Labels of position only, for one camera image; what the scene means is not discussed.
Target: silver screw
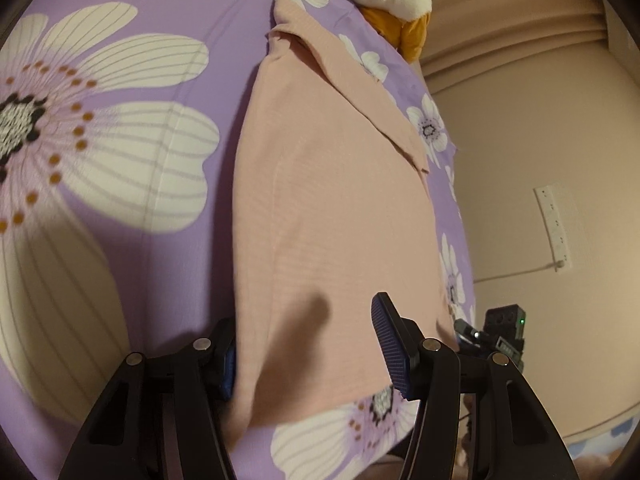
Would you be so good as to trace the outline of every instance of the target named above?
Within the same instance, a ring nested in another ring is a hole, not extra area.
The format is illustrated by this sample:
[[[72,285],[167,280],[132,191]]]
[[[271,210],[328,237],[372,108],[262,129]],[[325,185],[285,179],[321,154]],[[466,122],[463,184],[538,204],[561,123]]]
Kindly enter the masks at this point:
[[[430,352],[437,352],[438,350],[440,350],[442,345],[437,339],[425,339],[422,342],[422,347],[425,350],[429,350]]]
[[[506,366],[509,364],[509,358],[505,354],[498,352],[494,354],[494,363],[500,366]]]
[[[206,350],[210,346],[211,346],[211,341],[206,337],[201,337],[200,339],[196,339],[196,341],[193,342],[193,347],[196,350]]]
[[[139,365],[142,362],[142,354],[134,352],[133,354],[129,354],[127,356],[127,364],[129,366]]]

